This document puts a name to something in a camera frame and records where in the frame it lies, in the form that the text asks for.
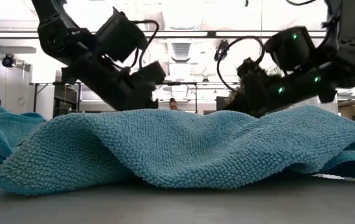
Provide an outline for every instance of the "security camera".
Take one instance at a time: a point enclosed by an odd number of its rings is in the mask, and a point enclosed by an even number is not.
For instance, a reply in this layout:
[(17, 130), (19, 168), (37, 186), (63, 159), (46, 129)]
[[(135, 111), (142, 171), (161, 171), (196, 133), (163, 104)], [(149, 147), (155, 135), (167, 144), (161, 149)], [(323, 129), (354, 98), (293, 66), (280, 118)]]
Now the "security camera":
[(6, 68), (14, 68), (16, 66), (16, 59), (14, 59), (14, 54), (6, 54), (2, 60), (2, 65)]

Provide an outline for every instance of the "person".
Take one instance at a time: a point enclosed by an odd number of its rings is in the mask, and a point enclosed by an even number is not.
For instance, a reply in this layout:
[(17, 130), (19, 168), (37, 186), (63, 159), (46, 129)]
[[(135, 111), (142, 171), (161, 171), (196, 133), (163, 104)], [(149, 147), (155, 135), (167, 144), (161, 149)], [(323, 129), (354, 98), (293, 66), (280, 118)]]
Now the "person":
[(178, 103), (176, 102), (176, 100), (174, 98), (171, 98), (169, 100), (169, 109), (171, 109), (171, 110), (179, 110), (178, 109)]

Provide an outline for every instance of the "green led light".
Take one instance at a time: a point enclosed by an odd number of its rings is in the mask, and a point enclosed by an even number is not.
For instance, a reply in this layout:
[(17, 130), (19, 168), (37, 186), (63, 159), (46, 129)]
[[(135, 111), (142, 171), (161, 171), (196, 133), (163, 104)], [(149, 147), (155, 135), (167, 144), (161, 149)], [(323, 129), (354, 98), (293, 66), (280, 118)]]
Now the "green led light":
[(278, 94), (282, 94), (284, 92), (284, 87), (280, 87), (279, 89), (278, 89)]

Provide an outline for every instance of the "robotic arm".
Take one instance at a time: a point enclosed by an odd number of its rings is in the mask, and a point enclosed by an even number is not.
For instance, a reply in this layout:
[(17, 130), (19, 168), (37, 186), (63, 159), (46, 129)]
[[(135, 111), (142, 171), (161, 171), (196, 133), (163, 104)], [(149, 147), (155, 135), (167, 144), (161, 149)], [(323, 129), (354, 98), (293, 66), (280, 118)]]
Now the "robotic arm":
[[(226, 50), (242, 39), (255, 39), (262, 47), (262, 54), (256, 61), (244, 60), (237, 69), (244, 92), (237, 93), (224, 110), (260, 117), (314, 96), (322, 103), (329, 103), (336, 96), (336, 88), (355, 87), (355, 0), (324, 1), (328, 6), (328, 21), (323, 24), (327, 32), (319, 47), (314, 46), (305, 27), (280, 31), (265, 45), (256, 37), (242, 37), (227, 47)], [(265, 52), (284, 74), (267, 75), (259, 67)], [(223, 81), (219, 64), (220, 60), (217, 71)]]
[[(222, 55), (243, 39), (255, 39), (262, 47), (258, 60), (248, 58), (237, 69), (245, 90), (236, 94), (224, 110), (262, 116), (313, 96), (319, 96), (322, 103), (331, 102), (336, 88), (355, 87), (355, 0), (324, 1), (328, 6), (328, 21), (324, 23), (327, 33), (318, 47), (313, 45), (305, 27), (292, 27), (280, 31), (265, 45), (256, 37), (242, 37), (224, 49)], [(158, 102), (151, 99), (152, 91), (166, 76), (158, 62), (142, 67), (141, 54), (140, 69), (132, 75), (129, 68), (118, 68), (113, 63), (123, 62), (135, 49), (143, 53), (155, 34), (147, 42), (136, 24), (158, 25), (155, 21), (129, 21), (114, 9), (109, 20), (93, 35), (68, 16), (63, 8), (65, 0), (32, 2), (40, 20), (38, 34), (43, 51), (68, 66), (62, 69), (63, 82), (83, 81), (116, 110), (158, 107)], [(265, 52), (270, 53), (283, 75), (266, 74), (259, 67)], [(217, 73), (235, 91), (220, 75), (221, 59)]]
[[(152, 100), (155, 85), (163, 82), (165, 73), (158, 62), (143, 67), (145, 50), (159, 29), (156, 21), (129, 21), (114, 8), (113, 15), (96, 34), (79, 28), (65, 12), (66, 0), (32, 0), (39, 17), (38, 35), (42, 50), (67, 65), (62, 69), (62, 82), (81, 80), (101, 99), (116, 110), (158, 108)], [(149, 41), (139, 23), (154, 23), (156, 31)], [(114, 61), (124, 62), (136, 50), (140, 69), (130, 75)]]

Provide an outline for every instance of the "table surface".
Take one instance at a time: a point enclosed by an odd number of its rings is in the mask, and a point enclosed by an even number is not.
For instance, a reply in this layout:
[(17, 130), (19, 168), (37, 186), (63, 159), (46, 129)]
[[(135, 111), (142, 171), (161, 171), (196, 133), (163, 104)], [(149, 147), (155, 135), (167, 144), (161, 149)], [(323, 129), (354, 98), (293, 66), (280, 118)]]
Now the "table surface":
[(0, 189), (0, 223), (355, 223), (355, 182), (306, 177), (237, 190), (118, 184), (27, 197)]

